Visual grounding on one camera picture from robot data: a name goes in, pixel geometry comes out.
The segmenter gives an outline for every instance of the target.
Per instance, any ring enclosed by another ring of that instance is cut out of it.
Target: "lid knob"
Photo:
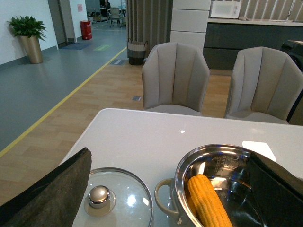
[[[94,187],[89,192],[89,204],[96,209],[105,207],[110,202],[109,198],[109,189],[102,185]]]

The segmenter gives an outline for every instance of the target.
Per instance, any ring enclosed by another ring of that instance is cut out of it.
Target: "door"
[[[64,44],[67,42],[64,23],[62,19],[62,12],[59,0],[48,0],[49,9],[52,16],[53,27],[56,34],[58,44]]]

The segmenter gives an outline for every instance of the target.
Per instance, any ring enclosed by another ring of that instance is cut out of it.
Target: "person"
[[[106,10],[110,9],[110,2],[108,0],[105,0],[105,8]]]
[[[100,7],[105,7],[105,1],[104,0],[100,0]]]

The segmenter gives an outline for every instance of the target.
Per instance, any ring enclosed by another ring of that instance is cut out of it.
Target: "microwave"
[[[238,18],[241,1],[212,1],[210,17],[213,18]]]

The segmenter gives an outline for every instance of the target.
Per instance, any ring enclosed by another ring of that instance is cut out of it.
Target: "upholstered chair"
[[[155,46],[142,78],[144,110],[201,116],[209,68],[199,48],[176,42]]]
[[[121,13],[120,13],[120,9],[118,7],[111,7],[110,8],[110,13],[108,15],[108,18],[107,20],[110,18],[110,26],[112,26],[112,23],[114,20],[117,21],[117,26],[118,24],[120,24],[120,27],[121,27],[121,20],[122,20],[122,16],[121,16]]]
[[[225,118],[288,124],[303,75],[284,52],[255,47],[238,52]]]

